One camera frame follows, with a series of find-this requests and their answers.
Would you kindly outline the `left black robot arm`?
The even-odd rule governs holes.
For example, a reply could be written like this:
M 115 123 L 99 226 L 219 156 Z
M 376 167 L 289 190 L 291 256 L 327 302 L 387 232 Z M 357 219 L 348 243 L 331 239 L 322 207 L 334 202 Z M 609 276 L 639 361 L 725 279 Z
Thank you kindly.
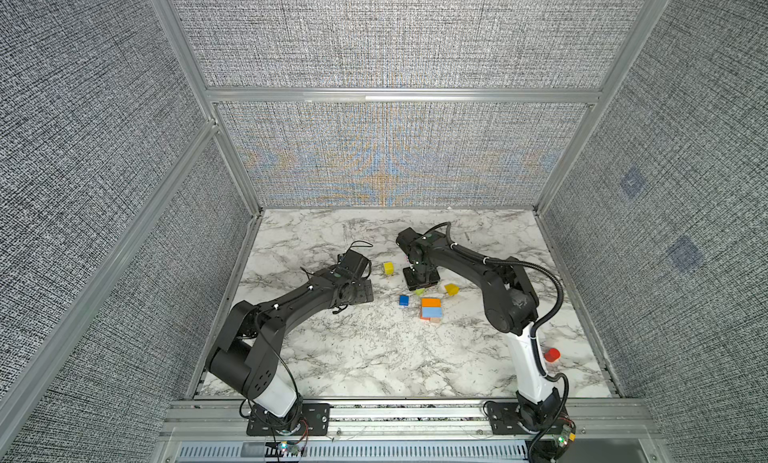
M 280 356 L 285 337 L 315 314 L 374 300 L 365 276 L 323 270 L 289 293 L 258 304 L 237 303 L 206 359 L 206 370 L 236 390 L 257 410 L 256 418 L 277 432 L 295 430 L 302 396 Z

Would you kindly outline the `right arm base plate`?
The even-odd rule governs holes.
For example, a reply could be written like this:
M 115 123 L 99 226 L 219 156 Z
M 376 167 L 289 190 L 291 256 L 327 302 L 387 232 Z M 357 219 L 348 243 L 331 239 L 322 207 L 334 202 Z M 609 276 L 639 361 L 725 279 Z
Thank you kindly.
M 529 428 L 524 425 L 520 415 L 519 405 L 514 402 L 496 402 L 486 401 L 482 406 L 482 412 L 485 414 L 491 427 L 493 435 L 530 435 L 535 436 L 540 428 Z M 562 413 L 547 430 L 548 435 L 560 434 L 564 427 L 575 431 L 575 422 L 566 414 Z

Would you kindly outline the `aluminium mounting rail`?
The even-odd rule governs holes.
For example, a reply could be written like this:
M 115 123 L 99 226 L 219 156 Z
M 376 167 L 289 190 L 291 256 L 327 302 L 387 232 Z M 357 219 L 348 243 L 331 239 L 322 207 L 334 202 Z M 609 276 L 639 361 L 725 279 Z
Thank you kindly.
M 331 406 L 328 440 L 491 439 L 481 399 L 340 399 Z M 162 423 L 161 441 L 222 440 L 246 437 L 245 407 L 235 399 L 177 401 Z M 567 411 L 578 439 L 661 436 L 645 403 L 639 399 L 572 397 Z

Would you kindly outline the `light blue wood block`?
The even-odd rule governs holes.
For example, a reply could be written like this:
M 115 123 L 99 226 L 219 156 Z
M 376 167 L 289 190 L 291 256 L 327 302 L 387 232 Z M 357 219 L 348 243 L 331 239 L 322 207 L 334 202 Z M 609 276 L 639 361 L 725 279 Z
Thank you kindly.
M 420 314 L 424 314 L 425 316 L 429 316 L 431 318 L 442 318 L 443 317 L 443 310 L 442 308 L 421 308 Z

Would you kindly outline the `yellow wedge wood block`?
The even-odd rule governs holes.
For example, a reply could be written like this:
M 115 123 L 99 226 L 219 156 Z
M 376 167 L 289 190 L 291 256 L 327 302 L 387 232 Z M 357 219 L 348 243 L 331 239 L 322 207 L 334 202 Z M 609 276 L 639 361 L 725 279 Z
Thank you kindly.
M 445 292 L 449 296 L 455 296 L 455 295 L 457 295 L 460 292 L 460 287 L 455 285 L 455 284 L 447 284 L 445 286 Z

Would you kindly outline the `red wood cylinder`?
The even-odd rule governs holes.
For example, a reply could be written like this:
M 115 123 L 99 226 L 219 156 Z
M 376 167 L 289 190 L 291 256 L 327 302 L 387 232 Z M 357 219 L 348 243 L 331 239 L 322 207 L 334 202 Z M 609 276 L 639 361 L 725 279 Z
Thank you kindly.
M 545 359 L 545 360 L 546 360 L 548 363 L 554 363 L 554 362 L 558 361 L 558 360 L 561 358 L 561 353 L 560 353 L 560 351 L 559 351 L 558 349 L 556 349 L 556 348 L 548 348 L 548 349 L 547 349 L 547 350 L 546 350 L 546 351 L 543 353 L 543 356 L 544 356 L 544 359 Z

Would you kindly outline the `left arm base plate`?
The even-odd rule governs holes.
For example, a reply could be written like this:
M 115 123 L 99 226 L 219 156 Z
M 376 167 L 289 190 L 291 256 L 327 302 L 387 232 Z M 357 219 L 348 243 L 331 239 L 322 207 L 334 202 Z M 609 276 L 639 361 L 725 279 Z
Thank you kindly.
M 247 436 L 302 437 L 326 436 L 332 406 L 326 403 L 303 403 L 278 417 L 258 404 L 251 406 L 247 417 Z

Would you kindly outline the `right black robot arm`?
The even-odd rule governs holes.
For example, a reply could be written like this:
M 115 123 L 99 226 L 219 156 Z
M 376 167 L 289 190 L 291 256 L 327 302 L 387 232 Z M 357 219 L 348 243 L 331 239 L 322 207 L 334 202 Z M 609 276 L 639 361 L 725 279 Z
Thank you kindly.
M 529 432 L 549 430 L 565 409 L 567 377 L 548 373 L 538 341 L 538 331 L 562 308 L 565 290 L 547 268 L 514 257 L 482 255 L 453 241 L 451 224 L 444 222 L 419 233 L 402 230 L 396 244 L 410 265 L 403 270 L 408 289 L 436 286 L 439 270 L 448 269 L 480 289 L 487 321 L 507 337 L 517 378 L 517 401 L 521 425 Z M 545 276 L 555 288 L 553 307 L 538 313 L 539 298 L 526 271 Z

